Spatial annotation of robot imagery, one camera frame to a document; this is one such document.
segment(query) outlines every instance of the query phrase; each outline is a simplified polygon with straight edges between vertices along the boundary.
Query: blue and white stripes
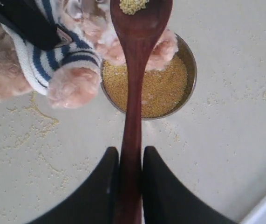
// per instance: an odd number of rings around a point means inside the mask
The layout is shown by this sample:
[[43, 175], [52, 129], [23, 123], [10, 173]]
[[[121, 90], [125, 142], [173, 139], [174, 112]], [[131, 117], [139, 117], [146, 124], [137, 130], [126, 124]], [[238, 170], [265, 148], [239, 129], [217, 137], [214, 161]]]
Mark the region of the blue and white stripes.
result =
[[[36, 0], [38, 8], [53, 25], [60, 24], [57, 0]], [[73, 42], [51, 51], [42, 51], [28, 41], [24, 41], [15, 32], [3, 26], [12, 37], [24, 76], [29, 84], [40, 94], [47, 94], [49, 80], [60, 67], [88, 68], [100, 75], [101, 58], [77, 30], [68, 31]]]

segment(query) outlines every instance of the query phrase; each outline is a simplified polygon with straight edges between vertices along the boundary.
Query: stainless steel bowl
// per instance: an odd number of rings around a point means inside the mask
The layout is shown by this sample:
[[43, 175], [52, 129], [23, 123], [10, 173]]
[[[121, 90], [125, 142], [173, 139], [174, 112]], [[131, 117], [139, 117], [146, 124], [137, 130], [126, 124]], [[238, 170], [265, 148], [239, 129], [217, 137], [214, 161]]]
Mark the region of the stainless steel bowl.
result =
[[[184, 91], [184, 95], [181, 99], [181, 101], [168, 113], [158, 116], [158, 117], [153, 117], [153, 118], [142, 118], [142, 120], [156, 120], [156, 119], [162, 119], [165, 117], [168, 117], [174, 113], [176, 113], [177, 111], [179, 111], [185, 104], [186, 102], [190, 99], [192, 93], [194, 92], [194, 88], [196, 85], [196, 80], [197, 80], [197, 66], [196, 66], [196, 61], [194, 58], [193, 53], [191, 52], [191, 49], [189, 48], [189, 46], [186, 44], [186, 42], [177, 35], [177, 41], [178, 41], [178, 52], [177, 55], [179, 56], [179, 58], [184, 62], [186, 68], [187, 68], [187, 86], [186, 89]], [[105, 86], [102, 82], [101, 84], [102, 90], [105, 94], [105, 96], [107, 97], [107, 99], [110, 101], [110, 103], [116, 108], [118, 109], [120, 112], [125, 114], [125, 111], [123, 111], [122, 109], [120, 109], [110, 98], [109, 94], [107, 93]]]

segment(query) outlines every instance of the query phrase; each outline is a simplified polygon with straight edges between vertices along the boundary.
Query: speckled floor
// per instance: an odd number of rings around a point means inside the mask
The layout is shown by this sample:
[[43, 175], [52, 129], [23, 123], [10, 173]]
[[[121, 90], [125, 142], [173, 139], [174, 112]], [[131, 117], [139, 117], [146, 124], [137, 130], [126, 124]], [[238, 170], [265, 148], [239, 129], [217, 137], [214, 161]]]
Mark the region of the speckled floor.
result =
[[[266, 194], [266, 3], [174, 0], [170, 27], [192, 49], [198, 82], [178, 113], [143, 123], [143, 145], [155, 145], [192, 192], [240, 221]], [[107, 146], [121, 145], [124, 115], [102, 92], [78, 110], [32, 97], [0, 104], [0, 224], [51, 209]]]

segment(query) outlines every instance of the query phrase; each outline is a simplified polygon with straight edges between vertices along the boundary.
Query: stuffed animal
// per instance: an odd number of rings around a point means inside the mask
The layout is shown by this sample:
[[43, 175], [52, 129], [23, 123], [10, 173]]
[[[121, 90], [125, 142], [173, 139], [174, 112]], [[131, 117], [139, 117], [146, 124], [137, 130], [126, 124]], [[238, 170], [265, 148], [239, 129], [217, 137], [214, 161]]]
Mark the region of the stuffed animal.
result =
[[[66, 28], [73, 42], [44, 52], [0, 24], [0, 102], [35, 90], [45, 95], [54, 108], [80, 107], [98, 93], [102, 59], [113, 65], [125, 64], [111, 22], [110, 2], [36, 0], [36, 3], [49, 22]], [[146, 69], [163, 70], [177, 51], [176, 36], [166, 29]]]

